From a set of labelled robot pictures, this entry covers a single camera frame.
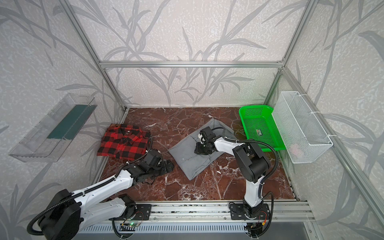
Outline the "grey long sleeve shirt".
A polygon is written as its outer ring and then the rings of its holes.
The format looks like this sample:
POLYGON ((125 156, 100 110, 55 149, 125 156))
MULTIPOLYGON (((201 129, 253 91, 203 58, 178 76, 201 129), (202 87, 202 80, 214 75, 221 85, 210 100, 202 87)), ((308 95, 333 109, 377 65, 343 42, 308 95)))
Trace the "grey long sleeve shirt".
POLYGON ((197 175, 203 172, 212 162, 223 155, 223 152, 214 152, 210 155, 198 155, 195 153, 196 144, 200 141, 198 134, 203 128, 210 127, 216 128, 214 130, 216 135, 220 135, 223 129, 226 129, 225 136, 235 139, 234 130, 225 125, 223 122, 211 119, 202 127, 192 132, 190 135, 182 139, 175 146, 170 148, 168 152, 175 159, 178 166, 182 169, 184 174, 189 180, 193 180, 197 175))

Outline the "green plastic basket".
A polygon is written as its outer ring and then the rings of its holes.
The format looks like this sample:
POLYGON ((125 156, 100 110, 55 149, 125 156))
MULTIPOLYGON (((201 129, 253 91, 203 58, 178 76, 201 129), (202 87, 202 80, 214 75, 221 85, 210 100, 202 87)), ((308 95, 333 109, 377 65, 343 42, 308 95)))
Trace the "green plastic basket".
POLYGON ((273 118, 274 109, 266 105, 244 106, 239 109, 239 115, 247 139, 263 142, 275 151, 286 150, 284 141, 273 118))

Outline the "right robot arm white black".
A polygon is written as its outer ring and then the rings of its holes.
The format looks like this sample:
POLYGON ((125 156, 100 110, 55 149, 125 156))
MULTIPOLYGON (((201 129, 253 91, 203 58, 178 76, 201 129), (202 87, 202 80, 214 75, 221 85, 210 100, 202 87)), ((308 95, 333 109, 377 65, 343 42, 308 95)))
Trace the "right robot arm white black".
POLYGON ((262 190, 267 170, 271 167, 270 160, 259 144, 216 135, 210 127, 200 130, 198 138, 196 154, 209 155, 214 152, 223 152, 235 157, 241 174, 246 179, 243 209, 247 218, 255 219, 264 203, 262 190))

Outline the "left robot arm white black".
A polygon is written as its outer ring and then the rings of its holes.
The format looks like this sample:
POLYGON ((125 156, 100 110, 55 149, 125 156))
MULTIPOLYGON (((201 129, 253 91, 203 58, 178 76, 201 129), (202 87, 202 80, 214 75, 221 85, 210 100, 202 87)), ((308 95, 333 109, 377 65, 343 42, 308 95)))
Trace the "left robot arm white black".
POLYGON ((66 189, 58 192, 46 210, 29 223, 28 233, 41 234, 47 240, 71 240, 81 230, 105 220, 145 220, 145 212, 140 211, 128 195, 112 200, 109 197, 173 170, 170 160, 151 150, 140 161, 122 166, 116 174, 99 183, 74 192, 66 189))

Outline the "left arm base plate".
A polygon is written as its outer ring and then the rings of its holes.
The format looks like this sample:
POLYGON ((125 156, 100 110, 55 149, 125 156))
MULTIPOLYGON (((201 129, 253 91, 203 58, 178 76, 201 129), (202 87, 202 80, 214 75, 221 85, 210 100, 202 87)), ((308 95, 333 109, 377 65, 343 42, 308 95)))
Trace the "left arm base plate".
POLYGON ((125 219, 130 221, 148 221, 152 210, 151 204, 138 204, 128 207, 125 219))

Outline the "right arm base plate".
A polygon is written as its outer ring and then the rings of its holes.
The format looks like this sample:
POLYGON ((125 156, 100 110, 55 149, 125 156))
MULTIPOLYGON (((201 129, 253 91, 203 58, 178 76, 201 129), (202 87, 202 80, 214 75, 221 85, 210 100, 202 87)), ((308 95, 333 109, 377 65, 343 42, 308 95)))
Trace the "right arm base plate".
POLYGON ((262 220, 266 221, 269 220, 271 217, 271 211, 269 208, 269 205, 266 203, 263 203, 260 210, 253 216, 253 217, 248 217, 246 215, 246 212, 244 210, 244 205, 243 204, 237 204, 234 202, 229 202, 229 210, 230 210, 230 215, 231 215, 231 220, 262 220))

